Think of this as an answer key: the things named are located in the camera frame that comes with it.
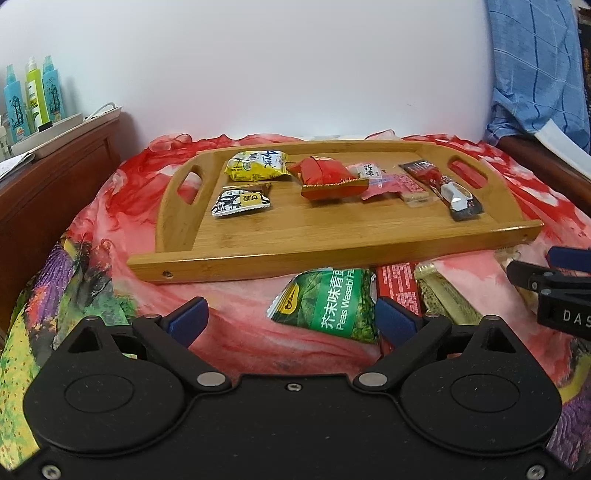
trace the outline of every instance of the tray hole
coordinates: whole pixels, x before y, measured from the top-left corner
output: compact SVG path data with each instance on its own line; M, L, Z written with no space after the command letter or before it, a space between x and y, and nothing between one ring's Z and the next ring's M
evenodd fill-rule
M200 186L201 178L195 172L190 171L177 189L178 196L188 205L192 205Z
M481 189L488 183L488 179L478 170L468 165L461 158L452 158L449 169L464 180L470 187Z

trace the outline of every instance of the wooden tray edge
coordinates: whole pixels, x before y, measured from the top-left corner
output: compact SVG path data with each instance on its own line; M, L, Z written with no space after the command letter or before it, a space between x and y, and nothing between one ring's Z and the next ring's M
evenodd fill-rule
M491 250L531 242L536 239L544 224L540 220L502 225L493 232L475 232L456 236L416 241L408 239L388 245L340 249L336 252L309 252L302 262L302 253L254 255L250 257L226 257L195 259L193 251L162 252L133 255L127 264L134 274L152 283L188 283L204 281L248 280L297 274L311 268L376 267L404 261L422 261L442 255L475 251L469 244L478 243L479 250ZM232 275L221 276L233 262Z

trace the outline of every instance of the blue bottle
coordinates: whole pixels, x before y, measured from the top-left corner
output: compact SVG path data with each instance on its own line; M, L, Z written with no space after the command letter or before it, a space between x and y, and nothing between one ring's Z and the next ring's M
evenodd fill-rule
M6 110L10 121L12 139L16 143L31 135L31 130L27 123L25 103L22 101L21 82L17 81L12 65L6 67L4 98L6 99Z
M49 120L51 123L59 122L66 117L64 102L61 99L60 82L57 78L57 70L53 68L51 55L45 57L43 62L43 92Z

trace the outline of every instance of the white cable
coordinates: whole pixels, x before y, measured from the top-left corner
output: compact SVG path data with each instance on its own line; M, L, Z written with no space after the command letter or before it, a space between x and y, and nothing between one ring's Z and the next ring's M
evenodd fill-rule
M113 102L106 103L103 106L98 107L94 112L92 112L89 116L87 116L85 118L85 120L90 120L91 118L93 118L97 113L99 113L106 106L112 106L113 108L111 108L111 110L114 110L114 109L117 108L117 106Z

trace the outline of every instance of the bottle cap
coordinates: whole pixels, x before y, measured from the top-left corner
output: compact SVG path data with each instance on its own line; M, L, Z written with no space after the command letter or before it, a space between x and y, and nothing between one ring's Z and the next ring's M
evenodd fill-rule
M14 75L14 65L12 63L6 67L6 84L16 82L17 76Z
M51 55L45 57L45 61L43 62L43 73L50 72L53 70L53 61L51 59Z
M37 68L37 62L35 61L35 57L29 58L29 63L27 64L27 71L30 72Z

